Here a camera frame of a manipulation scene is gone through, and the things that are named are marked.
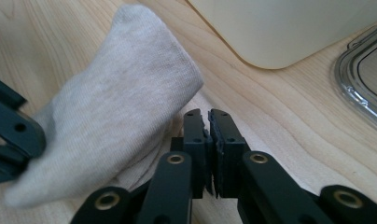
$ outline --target container lid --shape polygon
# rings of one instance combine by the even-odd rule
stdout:
[[[348,45],[335,77],[345,98],[377,124],[377,27]]]

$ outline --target wooden surface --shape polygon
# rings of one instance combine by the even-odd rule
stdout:
[[[271,153],[300,185],[359,189],[377,202],[377,131],[340,97],[334,62],[344,39],[286,69],[242,62],[184,0],[142,0],[202,70],[201,92],[230,112],[253,150]],[[0,0],[0,79],[23,95],[31,115],[91,61],[121,0]],[[36,209],[3,205],[0,223],[67,223],[79,203]],[[194,202],[193,223],[240,223],[234,200]]]

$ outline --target light wood tabletop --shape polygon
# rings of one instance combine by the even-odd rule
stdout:
[[[201,94],[229,112],[252,150],[271,153],[301,185],[358,189],[377,202],[377,130],[341,97],[334,64],[356,35],[288,68],[243,62],[185,0],[0,0],[0,80],[28,100],[28,115],[90,63],[122,4],[151,8],[200,67]],[[67,223],[79,207],[56,202],[15,210],[0,223]],[[193,223],[241,223],[235,200],[194,201]]]

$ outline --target sock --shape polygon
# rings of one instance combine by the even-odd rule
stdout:
[[[146,7],[122,7],[91,65],[34,116],[48,145],[6,190],[7,205],[79,197],[109,182],[137,187],[169,149],[181,125],[173,117],[201,86],[165,24]]]

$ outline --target cloth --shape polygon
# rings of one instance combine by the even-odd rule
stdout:
[[[138,187],[180,131],[174,116],[201,86],[198,68],[165,24],[146,7],[122,7],[91,65],[34,116],[48,145],[7,188],[6,204]]]

